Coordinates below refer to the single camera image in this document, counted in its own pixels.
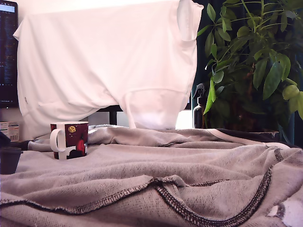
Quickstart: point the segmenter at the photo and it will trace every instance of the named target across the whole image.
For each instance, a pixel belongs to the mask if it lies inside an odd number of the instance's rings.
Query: mug
[[[56,159],[71,159],[86,156],[88,122],[51,123],[50,145]]]

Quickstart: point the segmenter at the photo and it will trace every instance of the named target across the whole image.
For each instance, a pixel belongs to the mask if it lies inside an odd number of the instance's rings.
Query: mug handle
[[[59,133],[63,133],[63,130],[62,129],[55,129],[51,133],[50,145],[51,145],[51,149],[54,152],[64,152],[65,151],[65,148],[58,148],[57,137],[58,137]]]

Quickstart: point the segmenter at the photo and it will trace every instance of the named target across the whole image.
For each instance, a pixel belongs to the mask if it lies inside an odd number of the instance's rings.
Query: mug print
[[[88,124],[65,124],[66,159],[86,156],[88,144]],[[57,129],[57,124],[51,124],[51,131]],[[59,153],[54,152],[54,158],[59,159]]]

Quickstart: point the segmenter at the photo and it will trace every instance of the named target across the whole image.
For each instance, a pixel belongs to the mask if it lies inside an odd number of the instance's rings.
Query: monitor screen
[[[0,108],[17,107],[18,5],[0,0]]]

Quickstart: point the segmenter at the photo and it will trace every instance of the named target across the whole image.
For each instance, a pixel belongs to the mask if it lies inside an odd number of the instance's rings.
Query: spray bottle
[[[207,97],[205,97],[206,88],[204,84],[199,84],[196,88],[193,99],[198,99],[198,105],[194,108],[194,128],[206,129],[205,117],[203,115],[206,108]]]

